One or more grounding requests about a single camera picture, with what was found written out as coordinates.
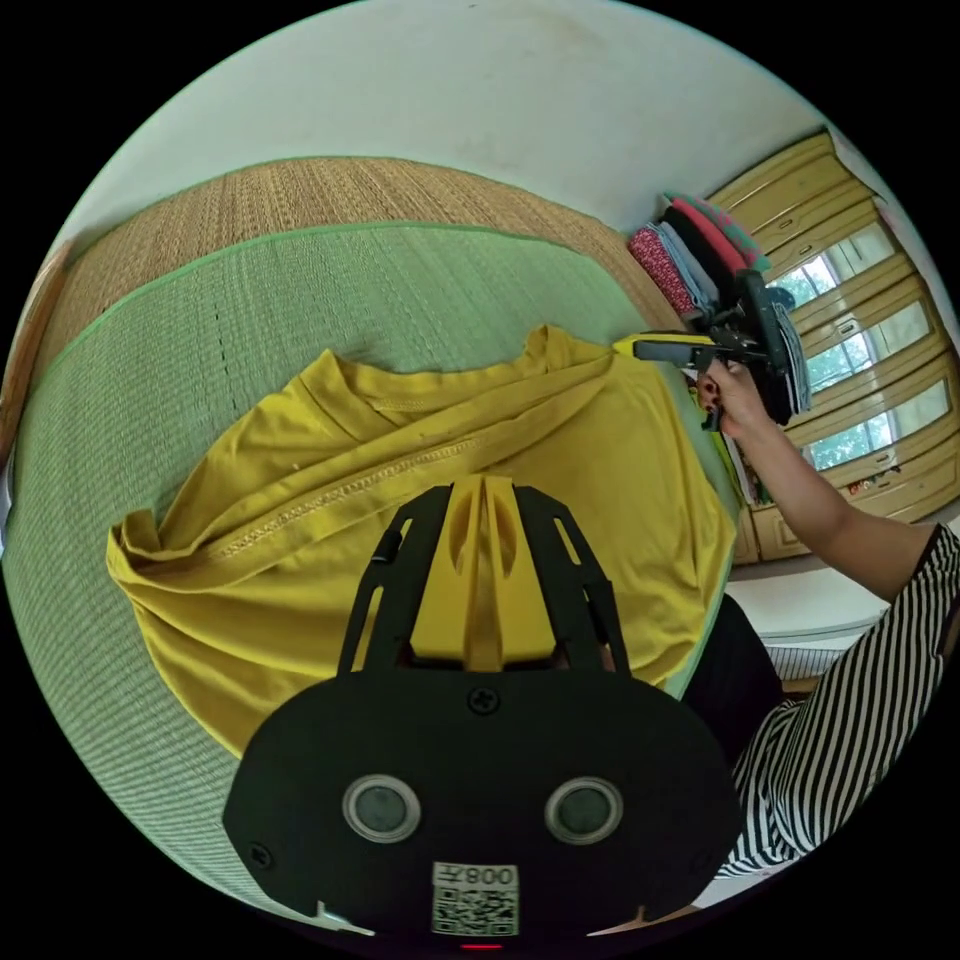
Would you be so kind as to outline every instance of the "cabinet door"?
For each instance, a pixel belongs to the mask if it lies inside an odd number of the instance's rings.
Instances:
[[[960,429],[960,382],[950,350],[869,396],[787,430],[835,487],[912,460]]]
[[[918,276],[908,277],[802,338],[813,410],[791,427],[887,389],[949,348]]]
[[[733,548],[733,565],[742,567],[749,563],[756,563],[759,559],[760,552],[757,548],[753,519],[749,508],[744,507],[737,520],[737,540]]]
[[[869,200],[872,194],[859,180],[844,180],[829,190],[798,203],[753,234],[753,239],[764,253],[769,254],[801,234],[843,213],[858,203]]]
[[[841,493],[866,513],[904,523],[936,513],[960,497],[960,433],[894,470]],[[810,552],[776,507],[754,511],[753,522],[762,560],[783,560]]]
[[[914,460],[841,493],[877,517],[914,523],[960,497],[960,433]]]
[[[761,560],[786,560],[788,557],[800,557],[810,552],[787,526],[776,507],[754,510],[753,525],[757,531]]]
[[[772,251],[764,280],[789,290],[802,307],[898,251],[873,201],[866,200]]]
[[[749,233],[784,218],[806,201],[852,180],[829,134],[818,134],[751,168],[710,197]]]
[[[801,337],[817,330],[843,314],[855,310],[861,303],[872,299],[901,280],[913,276],[913,263],[905,253],[895,253],[892,257],[844,280],[838,287],[821,293],[791,311],[797,333]]]

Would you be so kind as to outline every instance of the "red cloth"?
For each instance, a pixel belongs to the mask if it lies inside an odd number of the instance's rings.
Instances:
[[[691,313],[696,309],[687,285],[674,265],[670,254],[656,232],[649,227],[638,230],[627,244],[634,260],[650,275],[650,279],[660,288],[667,302],[677,313]]]
[[[712,224],[696,207],[679,197],[674,199],[671,206],[676,207],[700,231],[703,239],[713,247],[717,256],[723,260],[732,274],[747,268],[747,261],[743,259],[743,254],[723,235],[723,231]]]

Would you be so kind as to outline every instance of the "folded clothes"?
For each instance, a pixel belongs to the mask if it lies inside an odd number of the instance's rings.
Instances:
[[[752,270],[759,270],[762,273],[764,270],[770,269],[772,264],[757,245],[756,240],[754,240],[743,227],[737,224],[726,210],[721,210],[720,207],[715,206],[708,200],[691,197],[685,193],[667,192],[665,196],[671,201],[682,200],[702,213],[714,226],[722,231],[734,249],[743,257],[746,265]]]
[[[720,228],[708,220],[696,207],[680,198],[672,201],[670,205],[676,207],[700,231],[731,273],[735,274],[738,270],[746,269],[747,261],[743,258],[743,254],[723,235]]]
[[[680,234],[673,227],[664,221],[657,225],[661,231],[661,239],[668,238],[677,255],[683,260],[684,266],[693,278],[694,285],[701,292],[708,305],[714,305],[720,302],[720,291],[717,285],[710,279],[707,271],[703,269],[700,261],[690,252],[690,248],[680,239]]]
[[[714,282],[720,294],[720,305],[732,307],[737,301],[734,271],[724,263],[723,258],[697,229],[696,224],[672,204],[663,212],[663,222],[673,227],[687,249],[697,258],[707,276]]]
[[[709,300],[697,283],[696,278],[687,267],[682,254],[677,249],[670,237],[667,236],[667,232],[656,223],[648,223],[647,229],[652,230],[657,237],[659,237],[660,243],[663,245],[663,249],[667,252],[667,256],[670,257],[670,259],[673,261],[673,265],[677,268],[677,273],[680,274],[680,279],[683,280],[684,286],[690,291],[690,297],[693,300],[693,305],[698,310],[705,310],[709,305]]]
[[[670,254],[663,248],[656,231],[641,227],[630,238],[627,248],[677,313],[691,313],[695,309],[690,290]]]

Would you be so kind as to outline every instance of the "white wall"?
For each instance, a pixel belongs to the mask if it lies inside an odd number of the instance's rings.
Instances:
[[[288,27],[170,100],[54,245],[229,170],[304,155],[457,167],[640,225],[822,124],[779,80],[608,0],[367,0]]]

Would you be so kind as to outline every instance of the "mat green border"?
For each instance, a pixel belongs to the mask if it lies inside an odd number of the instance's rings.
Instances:
[[[301,237],[310,237],[319,234],[326,233],[359,233],[366,230],[400,230],[400,229],[427,229],[435,231],[449,231],[457,233],[482,233],[490,236],[497,237],[506,237],[510,240],[520,240],[526,243],[536,243],[536,244],[546,244],[551,247],[556,247],[558,250],[564,250],[574,257],[582,257],[586,260],[589,260],[591,263],[596,264],[596,266],[603,270],[610,279],[617,284],[619,287],[620,284],[617,283],[615,277],[613,277],[610,272],[602,265],[597,263],[592,257],[588,257],[585,253],[580,253],[579,250],[573,250],[568,246],[565,246],[562,243],[557,242],[556,240],[549,240],[545,237],[536,237],[529,234],[522,233],[510,233],[504,230],[495,230],[492,227],[483,227],[483,226],[473,226],[470,224],[458,224],[458,223],[431,223],[430,221],[424,220],[371,220],[365,221],[363,223],[334,223],[334,224],[321,224],[316,227],[303,227],[300,230],[284,230],[279,233],[267,233],[262,237],[252,237],[250,240],[242,240],[240,243],[233,243],[228,247],[223,247],[220,250],[214,250],[212,253],[204,254],[202,257],[197,257],[195,260],[191,260],[189,263],[185,263],[182,267],[177,267],[176,270],[171,270],[169,273],[163,274],[163,276],[157,277],[154,280],[149,280],[147,283],[142,286],[137,287],[135,290],[131,290],[130,293],[124,294],[116,303],[111,304],[107,307],[103,313],[98,316],[93,323],[90,324],[86,329],[77,334],[73,340],[70,341],[51,361],[50,365],[44,370],[43,375],[37,380],[30,390],[30,396],[32,397],[36,394],[40,388],[43,386],[44,381],[50,374],[60,365],[66,356],[77,346],[77,344],[82,343],[88,336],[90,336],[95,330],[99,329],[106,321],[110,320],[115,313],[120,309],[125,307],[128,303],[135,300],[137,297],[146,296],[148,293],[151,293],[154,290],[158,290],[163,287],[165,284],[173,283],[176,280],[179,280],[185,276],[188,276],[195,270],[199,270],[201,267],[206,266],[208,263],[213,263],[218,259],[225,258],[227,256],[232,256],[238,251],[246,250],[256,246],[260,246],[268,243],[276,243],[280,239],[284,241],[290,239],[296,239]]]

